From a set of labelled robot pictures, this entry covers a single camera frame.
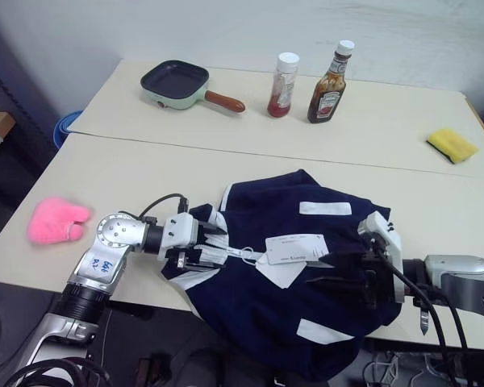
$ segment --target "white table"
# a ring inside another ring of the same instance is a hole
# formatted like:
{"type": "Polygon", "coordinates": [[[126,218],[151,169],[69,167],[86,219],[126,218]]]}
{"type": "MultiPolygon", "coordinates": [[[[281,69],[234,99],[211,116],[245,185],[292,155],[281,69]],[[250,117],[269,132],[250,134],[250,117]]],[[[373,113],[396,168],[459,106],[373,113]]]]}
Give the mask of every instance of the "white table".
{"type": "Polygon", "coordinates": [[[210,89],[243,101],[244,113],[207,102],[188,110],[161,109],[140,87],[140,78],[157,63],[121,61],[71,129],[193,148],[484,177],[484,130],[459,92],[348,81],[333,119],[313,125],[307,109],[319,78],[298,77],[292,110],[281,119],[266,111],[272,74],[227,69],[208,69],[210,89]],[[450,164],[425,143],[442,127],[453,128],[480,152],[450,164]]]}
{"type": "MultiPolygon", "coordinates": [[[[300,168],[322,185],[391,207],[406,258],[424,258],[428,253],[484,257],[484,178],[73,134],[0,234],[0,282],[61,291],[105,214],[138,212],[170,192],[185,194],[192,206],[217,205],[231,182],[300,168]],[[93,208],[82,240],[42,247],[27,241],[28,219],[35,205],[49,196],[93,208]]],[[[174,213],[176,205],[165,203],[154,214],[163,220],[174,213]]],[[[132,254],[113,299],[188,310],[184,295],[162,279],[160,268],[155,256],[132,254]]],[[[450,313],[437,309],[449,345],[458,346],[450,313]]],[[[484,317],[468,312],[460,316],[469,346],[484,348],[484,317]]],[[[419,310],[410,300],[389,327],[372,336],[437,343],[433,326],[426,336],[421,335],[419,310]]]]}

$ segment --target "navy blue shirt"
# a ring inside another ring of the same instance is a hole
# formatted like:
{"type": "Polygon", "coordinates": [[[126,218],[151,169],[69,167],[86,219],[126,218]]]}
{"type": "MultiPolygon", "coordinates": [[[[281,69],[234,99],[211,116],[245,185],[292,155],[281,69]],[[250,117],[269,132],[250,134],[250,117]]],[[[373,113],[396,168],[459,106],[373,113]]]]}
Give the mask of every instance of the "navy blue shirt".
{"type": "MultiPolygon", "coordinates": [[[[224,195],[221,209],[217,213],[204,205],[190,213],[202,221],[217,218],[217,224],[223,218],[229,246],[251,247],[255,252],[265,252],[266,238],[290,234],[322,234],[330,253],[364,252],[366,247],[357,233],[359,222],[374,211],[385,218],[390,214],[390,209],[368,199],[320,186],[303,170],[234,184],[224,195]],[[349,203],[351,213],[300,214],[300,202],[349,203]]],[[[204,236],[200,238],[199,243],[206,242],[204,236]]],[[[307,266],[288,289],[281,289],[239,257],[229,256],[225,264],[215,275],[199,274],[207,278],[185,288],[197,312],[217,333],[256,360],[297,372],[310,381],[327,381],[347,367],[364,336],[391,323],[401,308],[400,304],[379,302],[376,310],[369,310],[307,282],[339,276],[341,268],[307,266]],[[298,334],[302,320],[347,337],[316,343],[298,334]]],[[[173,264],[162,272],[171,281],[183,275],[173,264]]],[[[348,267],[344,275],[348,276],[348,267]]],[[[355,268],[352,275],[360,277],[361,270],[355,268]]]]}

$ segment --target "pink glove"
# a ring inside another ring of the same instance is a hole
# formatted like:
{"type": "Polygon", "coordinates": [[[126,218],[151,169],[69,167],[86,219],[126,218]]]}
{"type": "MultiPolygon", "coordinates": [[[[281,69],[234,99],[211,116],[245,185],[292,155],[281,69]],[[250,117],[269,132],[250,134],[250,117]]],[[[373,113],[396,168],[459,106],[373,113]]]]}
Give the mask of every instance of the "pink glove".
{"type": "Polygon", "coordinates": [[[27,228],[28,238],[39,244],[78,240],[84,233],[82,223],[90,218],[86,207],[75,206],[60,198],[46,198],[34,209],[27,228]]]}

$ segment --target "frying pan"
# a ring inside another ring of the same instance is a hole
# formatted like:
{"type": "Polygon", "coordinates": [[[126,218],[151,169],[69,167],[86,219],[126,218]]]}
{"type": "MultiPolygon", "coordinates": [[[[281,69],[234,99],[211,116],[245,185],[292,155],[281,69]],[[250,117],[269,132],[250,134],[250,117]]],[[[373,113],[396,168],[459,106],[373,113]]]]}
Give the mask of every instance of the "frying pan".
{"type": "Polygon", "coordinates": [[[183,110],[197,100],[205,99],[236,113],[245,110],[241,101],[208,90],[209,77],[206,69],[195,64],[167,60],[145,74],[140,83],[148,96],[161,107],[183,110]]]}

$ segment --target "yellow sponge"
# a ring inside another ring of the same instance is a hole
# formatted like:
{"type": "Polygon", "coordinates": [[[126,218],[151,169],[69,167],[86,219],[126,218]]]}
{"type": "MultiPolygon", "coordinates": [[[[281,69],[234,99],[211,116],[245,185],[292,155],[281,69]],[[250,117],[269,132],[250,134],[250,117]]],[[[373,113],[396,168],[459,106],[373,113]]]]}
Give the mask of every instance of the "yellow sponge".
{"type": "Polygon", "coordinates": [[[454,164],[460,163],[478,152],[475,145],[470,144],[447,127],[432,133],[427,142],[447,156],[454,164]]]}

